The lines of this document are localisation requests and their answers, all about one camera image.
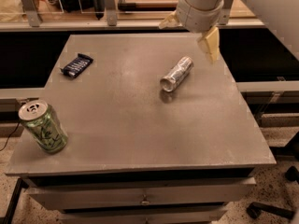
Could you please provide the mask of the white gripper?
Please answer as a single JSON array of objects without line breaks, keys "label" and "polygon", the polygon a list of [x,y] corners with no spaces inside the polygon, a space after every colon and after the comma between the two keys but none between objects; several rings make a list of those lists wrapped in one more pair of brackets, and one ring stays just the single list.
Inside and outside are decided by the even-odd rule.
[{"label": "white gripper", "polygon": [[203,10],[189,5],[187,0],[178,0],[176,11],[166,16],[159,23],[159,28],[175,28],[181,24],[192,33],[204,32],[197,39],[197,44],[209,62],[214,63],[220,56],[220,33],[218,27],[214,25],[219,20],[223,5],[224,1],[220,1],[215,8]]}]

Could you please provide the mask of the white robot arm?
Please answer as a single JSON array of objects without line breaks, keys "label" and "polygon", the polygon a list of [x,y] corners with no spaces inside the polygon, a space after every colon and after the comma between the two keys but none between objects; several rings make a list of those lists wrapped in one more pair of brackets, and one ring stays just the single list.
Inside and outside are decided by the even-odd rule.
[{"label": "white robot arm", "polygon": [[[268,30],[299,59],[299,0],[241,0]],[[183,26],[207,36],[219,22],[224,0],[178,0],[159,27]]]}]

